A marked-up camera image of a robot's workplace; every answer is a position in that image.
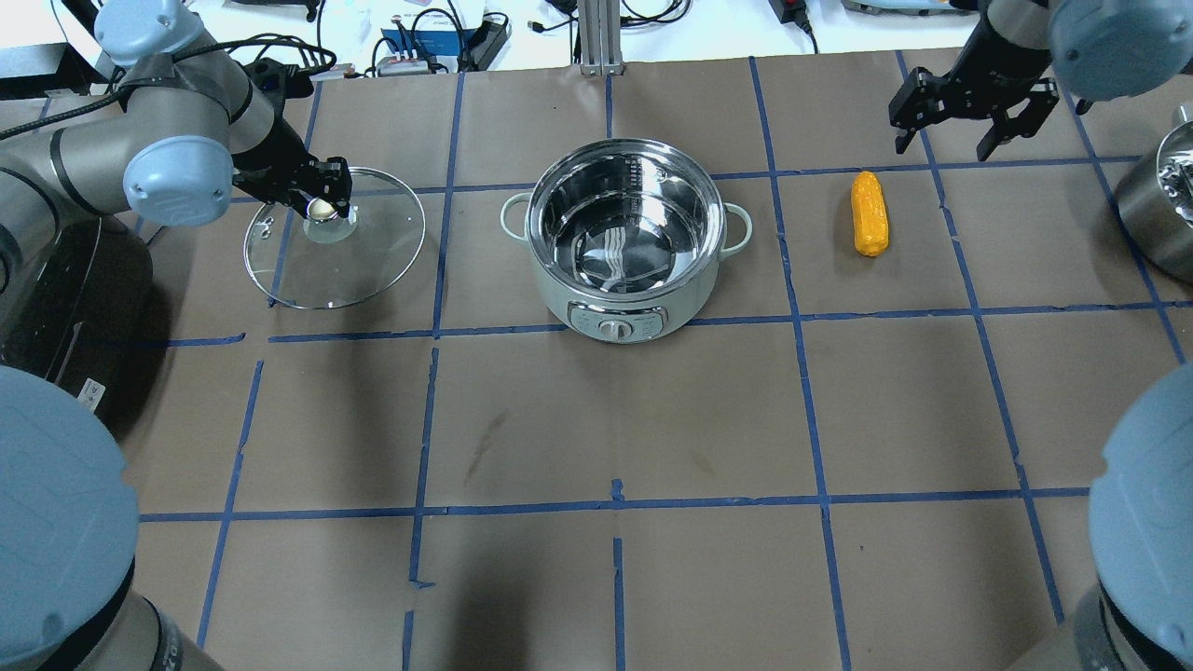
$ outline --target pot inner bowl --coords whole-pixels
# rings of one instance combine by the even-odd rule
[[[555,245],[555,263],[606,294],[636,294],[678,277],[696,259],[691,217],[645,193],[607,193],[576,205]]]
[[[550,192],[543,239],[555,272],[592,291],[638,294],[672,283],[696,263],[707,209],[665,164],[602,156]]]

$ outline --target pot handle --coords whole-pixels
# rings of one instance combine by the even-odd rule
[[[733,247],[721,250],[721,260],[725,260],[744,250],[746,245],[749,245],[750,238],[754,238],[754,220],[749,216],[749,213],[747,213],[741,205],[735,205],[733,203],[725,203],[725,210],[740,216],[741,220],[746,222],[746,236],[742,238],[741,242],[734,245]]]
[[[509,230],[509,222],[506,221],[506,215],[509,214],[509,208],[517,205],[518,203],[528,203],[530,202],[530,197],[531,197],[531,192],[530,191],[527,191],[525,193],[517,193],[513,197],[511,197],[508,201],[506,201],[505,205],[501,205],[501,229],[506,232],[506,235],[513,238],[514,240],[518,240],[519,242],[526,242],[527,241],[526,236],[525,235],[518,235],[513,230]]]

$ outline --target black cable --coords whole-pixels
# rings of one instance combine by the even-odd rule
[[[327,6],[327,0],[320,0],[319,10],[315,10],[315,45],[319,48],[323,47],[323,7]]]
[[[816,43],[816,33],[812,31],[811,24],[806,29],[801,26],[801,30],[808,35],[808,39],[812,41],[812,54],[820,54],[820,44]]]
[[[820,44],[816,42],[816,31],[812,30],[812,21],[808,19],[808,7],[804,6],[803,10],[796,11],[795,20],[796,27],[804,31],[808,39],[812,42],[812,54],[820,54]]]
[[[561,21],[561,23],[557,23],[555,25],[543,25],[539,21],[527,21],[526,23],[526,27],[533,30],[534,32],[551,32],[552,30],[561,29],[561,27],[563,27],[565,25],[569,26],[569,25],[576,23],[576,20],[577,19],[575,17],[573,17],[573,18],[569,18],[568,20],[565,20],[565,21]]]
[[[394,25],[397,26],[397,32],[402,36],[402,51],[418,55],[418,49],[414,45],[414,35],[406,29],[406,25],[402,24],[402,19],[395,20]]]
[[[191,49],[183,49],[181,51],[174,54],[174,62],[180,63],[187,59],[193,59],[196,56],[202,56],[204,54],[211,54],[212,51],[221,51],[223,49],[228,49],[230,53],[242,47],[276,47],[276,45],[292,47],[295,49],[299,49],[301,51],[309,51],[313,56],[314,55],[322,56],[323,57],[322,62],[320,63],[320,66],[314,68],[314,70],[310,74],[327,72],[335,66],[336,56],[334,51],[332,51],[330,49],[324,49],[322,47],[315,47],[313,44],[308,44],[293,36],[283,36],[283,38],[280,39],[276,37],[270,39],[265,39],[261,37],[252,37],[248,39],[237,39],[234,42],[217,42],[215,44],[208,44],[206,47],[193,47]],[[112,81],[109,82],[109,86],[110,87],[113,86],[123,76],[124,76],[123,72],[119,75],[116,75],[113,70]],[[75,117],[81,117],[84,115],[89,115],[91,112],[101,110],[113,103],[119,101],[125,97],[125,94],[126,92],[117,91],[115,93],[105,96],[104,98],[100,98],[99,100],[88,103],[81,107],[76,107],[74,110],[68,110],[66,112],[61,112],[50,117],[41,118],[37,121],[32,121],[21,125],[10,128],[8,130],[0,131],[0,140],[7,140],[10,137],[20,135],[23,133],[29,133],[30,130],[36,130],[38,128],[43,128],[54,123],[73,119]]]
[[[449,14],[447,12],[440,10],[439,7],[429,7],[427,10],[422,10],[421,12],[419,12],[419,16],[414,17],[414,23],[410,24],[410,36],[415,41],[414,44],[415,50],[419,50],[419,44],[418,44],[419,20],[428,14],[443,14],[447,17],[449,21],[451,21],[451,25],[456,29],[456,38],[459,41],[459,55],[457,56],[457,61],[463,61],[464,51],[468,50],[468,47],[464,44],[464,29],[462,29],[460,25],[456,23],[456,17]]]
[[[227,49],[229,53],[231,53],[243,47],[265,47],[265,45],[291,47],[295,49],[308,51],[313,56],[314,55],[322,56],[322,62],[320,62],[317,67],[310,69],[307,74],[319,74],[335,67],[336,62],[335,51],[332,51],[330,49],[326,49],[323,47],[316,47],[314,44],[302,42],[302,39],[297,39],[297,42],[293,42],[289,39],[277,39],[277,38],[274,39],[248,38],[248,39],[236,39],[233,42],[217,42],[215,44],[209,44],[206,47],[192,47],[190,49],[183,49],[178,54],[174,54],[174,62],[179,63],[187,59],[202,56],[204,54],[210,54],[212,51],[220,51],[222,49]]]
[[[633,11],[628,0],[622,0],[622,6],[630,13],[629,17],[622,17],[622,27],[641,27],[650,24],[673,24],[682,19],[692,8],[692,0],[672,0],[666,10],[649,17]],[[673,17],[668,16],[675,11],[679,13]]]
[[[104,96],[110,96],[112,91],[116,88],[116,85],[119,84],[122,79],[124,79],[124,75],[128,72],[129,70],[122,68],[120,66],[115,66],[112,68],[112,76],[111,79],[107,80],[107,88],[104,90]]]
[[[296,35],[282,35],[279,32],[261,32],[254,35],[253,37],[249,37],[249,39],[265,39],[265,38],[273,38],[277,42],[271,42],[270,44],[262,47],[261,50],[256,53],[256,56],[253,57],[254,61],[260,61],[261,57],[265,56],[265,53],[270,50],[270,48],[278,47],[279,44],[285,44],[298,49],[298,54],[302,56],[302,63],[304,68],[309,69],[311,67],[313,60],[308,55],[308,51],[303,49],[304,47],[307,47],[307,43],[303,42],[301,37]]]
[[[10,138],[10,137],[12,137],[14,135],[20,135],[21,133],[29,133],[30,130],[35,130],[35,129],[38,129],[38,128],[42,128],[42,127],[45,127],[45,125],[50,125],[51,123],[58,123],[60,121],[67,121],[67,119],[73,119],[75,117],[81,117],[84,115],[89,115],[91,112],[94,112],[95,110],[101,110],[101,109],[111,105],[112,103],[116,103],[117,100],[119,100],[123,97],[124,97],[124,94],[122,94],[122,93],[112,93],[111,96],[106,96],[104,98],[100,98],[99,100],[95,100],[94,103],[88,103],[88,104],[86,104],[86,105],[84,105],[81,107],[76,107],[74,110],[68,110],[66,112],[60,112],[60,113],[54,115],[51,117],[45,117],[45,118],[37,119],[37,121],[31,121],[31,122],[29,122],[26,124],[21,124],[21,125],[17,125],[17,127],[10,128],[8,130],[0,131],[0,140],[7,140],[7,138]]]
[[[464,41],[464,19],[459,18],[459,12],[456,11],[456,4],[452,2],[452,0],[447,0],[447,7],[451,8],[452,16],[456,17],[456,35],[460,38],[460,41]],[[466,44],[462,44],[459,49],[459,57],[456,60],[456,72],[464,69],[460,66],[465,64],[468,66],[469,72],[476,69],[472,66],[472,50],[469,49]]]

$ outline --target lid metal rim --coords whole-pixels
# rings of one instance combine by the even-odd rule
[[[414,261],[416,261],[419,259],[419,254],[422,252],[422,246],[426,244],[426,240],[427,240],[427,213],[422,208],[422,201],[419,199],[419,196],[414,192],[413,189],[410,189],[410,186],[408,184],[406,184],[401,179],[394,177],[392,174],[389,174],[388,172],[382,172],[379,170],[370,168],[370,167],[350,166],[348,167],[348,173],[350,174],[363,174],[363,176],[367,176],[367,177],[375,177],[377,179],[382,179],[382,180],[385,180],[385,181],[390,181],[398,190],[404,190],[404,195],[409,195],[410,198],[414,201],[414,203],[419,205],[419,216],[422,220],[422,232],[419,235],[419,246],[414,250],[414,254],[410,256],[410,261],[406,264],[406,267],[403,267],[402,271],[398,272],[389,284],[387,284],[387,285],[377,289],[376,291],[373,291],[372,294],[370,294],[370,295],[367,295],[367,296],[365,296],[363,298],[358,298],[358,300],[352,301],[352,302],[340,303],[340,304],[333,306],[330,308],[328,308],[328,307],[321,307],[321,306],[320,307],[315,307],[315,306],[299,306],[297,303],[292,303],[290,301],[286,301],[285,298],[274,296],[273,293],[270,289],[267,289],[265,285],[262,285],[260,282],[258,282],[256,281],[256,275],[253,273],[253,267],[252,267],[252,265],[249,265],[249,261],[248,261],[248,240],[249,240],[249,236],[253,234],[253,226],[256,224],[258,220],[262,215],[265,215],[266,213],[268,213],[270,210],[272,210],[274,207],[278,205],[278,203],[264,203],[256,210],[256,214],[253,215],[252,221],[249,221],[249,223],[248,223],[248,229],[245,232],[245,245],[243,245],[243,254],[242,254],[243,259],[245,259],[245,271],[248,273],[249,279],[253,281],[253,284],[255,284],[256,288],[260,289],[262,294],[265,294],[270,298],[273,298],[274,301],[277,301],[277,302],[286,306],[288,308],[293,308],[293,309],[299,309],[299,310],[326,310],[326,309],[348,308],[348,307],[352,307],[352,306],[358,306],[358,304],[367,301],[369,298],[372,298],[372,297],[377,296],[378,294],[388,290],[394,284],[397,284],[397,281],[401,279],[407,272],[409,272],[410,267],[414,266]],[[395,193],[395,196],[398,196],[398,195],[403,195],[403,193]]]

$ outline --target stainless steel pot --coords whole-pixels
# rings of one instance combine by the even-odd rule
[[[1193,283],[1193,123],[1144,154],[1115,190],[1127,233],[1164,272]]]
[[[528,202],[525,235],[507,215]],[[746,222],[725,247],[725,213]],[[712,294],[722,260],[754,233],[749,214],[724,203],[712,178],[654,140],[602,140],[548,168],[534,191],[501,208],[501,227],[531,248],[539,294],[561,321],[610,343],[675,331]]]

